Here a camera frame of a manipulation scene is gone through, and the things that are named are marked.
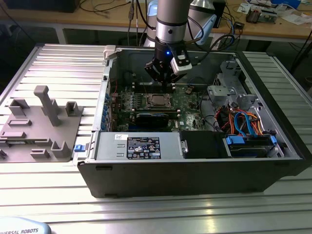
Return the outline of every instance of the blue latch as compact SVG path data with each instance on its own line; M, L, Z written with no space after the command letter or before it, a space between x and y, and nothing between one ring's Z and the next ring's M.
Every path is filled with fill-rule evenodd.
M226 143L228 145L232 144L245 144L244 138L242 136L228 136L226 138Z
M85 145L75 145L74 151L76 153L85 152L86 151L86 146Z
M271 136L270 138L271 138L272 143L273 143L274 145L276 145L276 144L277 144L276 137L275 137L275 136Z

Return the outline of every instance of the white sticker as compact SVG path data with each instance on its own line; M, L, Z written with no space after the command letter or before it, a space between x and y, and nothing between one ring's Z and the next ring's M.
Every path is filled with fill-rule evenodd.
M115 140L127 140L128 134L115 134Z

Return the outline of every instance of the metal bracket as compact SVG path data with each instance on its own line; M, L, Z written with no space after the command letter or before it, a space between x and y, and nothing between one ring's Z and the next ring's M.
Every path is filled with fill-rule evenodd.
M117 54L116 54L117 52L119 52L119 50L116 50L115 45L107 45L103 52L104 59L109 60L109 59L117 57Z
M181 141L181 150L183 153L187 153L189 151L186 140Z

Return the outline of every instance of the power supply label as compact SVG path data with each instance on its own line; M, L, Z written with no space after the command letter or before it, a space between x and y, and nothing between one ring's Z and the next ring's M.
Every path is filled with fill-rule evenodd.
M159 137L128 137L128 159L161 159Z

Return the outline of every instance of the black cable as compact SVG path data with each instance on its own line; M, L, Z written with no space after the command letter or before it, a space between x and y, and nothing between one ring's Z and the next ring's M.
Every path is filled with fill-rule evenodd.
M136 46L138 46L137 4L136 4Z
M146 25L147 27L149 27L150 29L155 30L156 28L150 26L150 25L148 24L148 22L145 20L145 18L144 18L144 16L143 16L143 13L142 13L142 9L141 9L140 3L139 3L138 0L136 0L136 3L137 3L138 10L139 10L139 12L140 12L140 15L141 15L142 20L144 21L145 25Z
M193 34L192 34L192 31L191 31L191 26L190 26L190 22L187 20L187 27L189 28L189 32L190 32L190 36L191 36L191 39L194 40L194 37L193 37ZM194 45L199 48L200 50L203 50L205 51L204 48L202 48L200 45L198 45L196 42L194 43Z
M301 50L299 51L299 53L297 54L297 56L296 56L295 59L293 60L292 67L291 67L291 70L290 70L291 74L294 73L295 69L296 69L297 66L299 65L299 63L297 62L297 59L298 59L300 53L302 52L303 48L304 48L304 47L306 46L306 44L308 43L308 41L309 41L309 39L310 39L310 37L311 37L311 34L312 34L312 30L311 30L311 32L310 32L308 38L307 38L306 41L304 42L304 44L303 44Z
M200 29L200 31L201 31L200 39L202 39L204 37L204 29L203 29L203 27L198 22L196 22L194 19L192 19L191 17L188 16L188 19L190 19L194 24L196 24L197 27Z
M145 0L145 13L146 13L146 21L148 22L148 15L147 15L147 0Z
M134 0L132 0L130 9L129 9L129 15L128 15L129 26L128 26L128 31L127 31L127 40L128 40L129 46L130 46L129 33L130 33L131 22L133 20L134 14L135 14Z
M147 0L145 0L145 11L146 11L146 21L148 22L148 16L147 16ZM138 45L139 45L139 46L142 45L143 36L144 36L144 33L146 32L146 30L147 30L147 26L144 28L144 31L143 31L142 34L141 34L140 41L138 42Z
M204 80L203 77L193 77L193 78L190 78L190 79L189 79L188 85L191 85L191 81L192 81L193 79L196 79L196 78L202 80L202 81L206 84L206 81Z
M129 46L130 46L130 40L129 40L130 27L131 27L131 20L129 20L129 26L128 26L128 31L127 31L127 41L128 41Z
M113 3L114 1L116 1L116 0L112 0L112 1L110 1L110 2L108 2L108 3L100 3L100 4L98 4L98 5L95 5L94 8L97 8L98 6L101 6L101 5L108 5L108 4L111 4L111 3Z
M208 121L206 120L206 117L208 117L208 116L205 116L205 117L204 117L204 116L203 116L203 113L202 113L202 111L201 111L201 104L202 104L202 102L203 102L204 95L205 95L206 92L207 92L207 91L205 90L205 91L203 92L202 96L201 96L201 100L200 100L200 102L199 102L199 113L200 113L201 117L204 119L204 121L205 121L206 123L208 123L210 126L212 126L212 127L214 128L214 130L216 130L217 132L219 132L219 130L218 130L216 127L214 127L213 124L211 124L210 122L208 122Z
M310 42L308 47L303 51L302 55L298 57L296 63L294 64L294 67L293 67L293 70L291 71L291 73L295 72L298 65L302 62L303 59L305 59L308 56L308 54L311 50L312 50L312 41Z
M114 8L117 8L117 7L120 7L120 6L125 6L125 5L128 5L128 4L130 4L131 2L129 1L129 2L127 2L127 3L125 3L125 4L121 4L121 5L117 5L117 6L114 6L114 7L111 7L111 8L108 8L108 9L104 9L104 10L98 10L98 11L90 11L90 10L88 10L88 9L85 9L85 8L83 8L82 7L82 4L84 3L84 2L86 2L87 0L83 0L81 3L80 3L80 5L79 5L79 8L81 9L81 10L84 10L84 11L87 11L87 12L102 12L102 11L109 11L109 10L112 10L112 9L114 9Z
M295 51L299 52L299 50L297 50L296 48L294 48L294 46L296 45L293 45L292 43L288 42L288 44L292 47L292 49L294 49Z
M220 40L222 40L223 38L228 38L228 37L231 37L231 38L233 39L232 41L230 41L230 43L228 43L228 44L225 45L224 47L219 48L219 49L217 49L217 50L212 50L212 49L214 48L214 46L215 46ZM220 37L210 46L210 48L206 51L206 54L205 54L205 55L198 61L198 63L195 64L194 66L196 66L196 65L198 65L200 62L202 62L202 61L207 57L207 55L208 55L211 51L213 51L213 52L219 52L219 51L225 50L225 49L229 48L229 47L234 43L234 41L235 41L235 37L234 37L232 34L224 34L224 35L220 36Z
M193 37L192 31L191 31L191 27L190 27L189 21L187 21L187 25L188 25L188 28L189 28L189 32L190 32L191 38L192 38L192 40L194 40L194 37ZM196 65L198 65L200 62L202 62L202 61L206 58L206 56L212 51L212 48L213 48L220 40L222 40L222 39L225 38L225 37L231 37L233 40L232 40L232 42L230 42L228 45L225 45L224 48L220 48L220 49L217 49L217 50L214 51L214 52L218 52L218 51L222 51L222 50L224 50L224 49L229 48L229 47L234 43L235 37L234 37L232 34L225 34L225 35L222 35L221 37L219 37L219 38L212 44L212 46L209 48L208 51L206 51L203 47L201 47L200 45L198 45L198 44L195 42L195 45L196 45L200 50L205 51L206 54L205 54L196 64L192 64L192 66L196 66Z
M143 35L144 35L144 33L145 33L146 30L147 30L147 26L145 27L144 31L143 31L142 34L141 34L140 41L138 42L138 45L139 45L139 46L141 46L141 44L142 44Z
M33 43L36 43L36 41L31 36L29 36L28 33L26 33L26 31L5 11L4 7L1 4L0 7L3 10L3 12L7 15L7 17L9 17Z

